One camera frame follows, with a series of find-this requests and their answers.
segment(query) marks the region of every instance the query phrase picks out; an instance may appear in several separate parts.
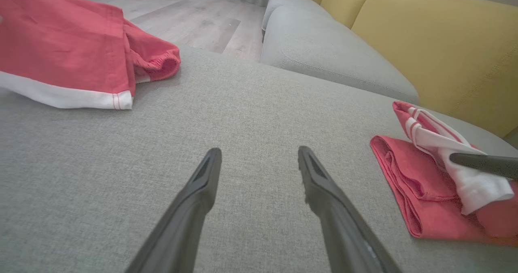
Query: gray sofa seat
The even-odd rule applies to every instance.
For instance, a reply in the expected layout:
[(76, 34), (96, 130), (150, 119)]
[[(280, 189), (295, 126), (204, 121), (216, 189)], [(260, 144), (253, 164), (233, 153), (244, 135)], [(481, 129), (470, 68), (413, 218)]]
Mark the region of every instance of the gray sofa seat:
[[(56, 109), (0, 90), (0, 271), (122, 273), (205, 152), (218, 193), (194, 272), (328, 273), (304, 202), (300, 145), (313, 149), (404, 273), (516, 267), (517, 248), (410, 236), (369, 146), (405, 139), (394, 99), (179, 46), (172, 78), (137, 86), (133, 110)], [(433, 112), (492, 155), (493, 134)]]
[(292, 6), (302, 11), (307, 11), (310, 13), (315, 13), (322, 17), (326, 17), (329, 19), (333, 19), (331, 14), (329, 14), (324, 8), (322, 8), (319, 4), (313, 2), (312, 0), (268, 0), (268, 5), (266, 6), (266, 11), (264, 13), (263, 18), (263, 31), (266, 30), (268, 25), (268, 20), (270, 19), (270, 15), (280, 6)]
[(270, 17), (261, 63), (418, 103), (412, 83), (335, 20), (281, 6)]

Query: floor plank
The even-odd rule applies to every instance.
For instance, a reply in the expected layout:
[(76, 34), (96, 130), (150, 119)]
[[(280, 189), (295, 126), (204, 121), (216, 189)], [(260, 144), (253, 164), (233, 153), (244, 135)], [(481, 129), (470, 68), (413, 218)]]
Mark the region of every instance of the floor plank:
[(264, 7), (241, 0), (93, 0), (120, 7), (142, 30), (172, 43), (259, 61)]

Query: white trim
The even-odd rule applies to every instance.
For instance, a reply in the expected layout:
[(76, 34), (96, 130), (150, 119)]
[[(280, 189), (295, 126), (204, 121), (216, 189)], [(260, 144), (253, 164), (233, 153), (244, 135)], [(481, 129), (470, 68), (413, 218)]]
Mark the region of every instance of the white trim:
[(129, 90), (112, 94), (64, 88), (6, 72), (0, 72), (0, 87), (56, 108), (131, 109), (133, 105)]

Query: couch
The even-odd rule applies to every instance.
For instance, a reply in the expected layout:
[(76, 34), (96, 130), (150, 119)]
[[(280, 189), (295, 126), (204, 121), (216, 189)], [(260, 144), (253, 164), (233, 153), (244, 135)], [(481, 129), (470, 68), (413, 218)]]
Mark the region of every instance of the couch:
[(518, 7), (486, 0), (270, 0), (261, 62), (504, 137), (518, 127)]
[[(0, 90), (0, 271), (123, 272), (211, 147), (223, 163), (195, 272), (329, 272), (304, 202), (313, 149), (404, 273), (516, 271), (518, 248), (410, 236), (369, 146), (405, 139), (394, 98), (179, 45), (133, 110), (56, 109)], [(492, 155), (494, 134), (433, 112)]]

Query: folded red cloth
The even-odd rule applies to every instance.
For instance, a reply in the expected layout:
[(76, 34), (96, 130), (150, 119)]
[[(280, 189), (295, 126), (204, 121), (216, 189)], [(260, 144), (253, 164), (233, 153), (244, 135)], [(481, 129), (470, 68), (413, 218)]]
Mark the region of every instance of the folded red cloth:
[(518, 247), (516, 234), (501, 237), (512, 234), (518, 223), (518, 214), (513, 211), (518, 205), (516, 181), (511, 182), (515, 192), (513, 199), (496, 201), (477, 213), (462, 215), (455, 183), (448, 173), (437, 167), (430, 155), (409, 142), (385, 136), (375, 136), (370, 145), (414, 237)]
[(179, 49), (89, 0), (0, 0), (0, 87), (59, 108), (131, 109), (135, 83), (166, 79)]

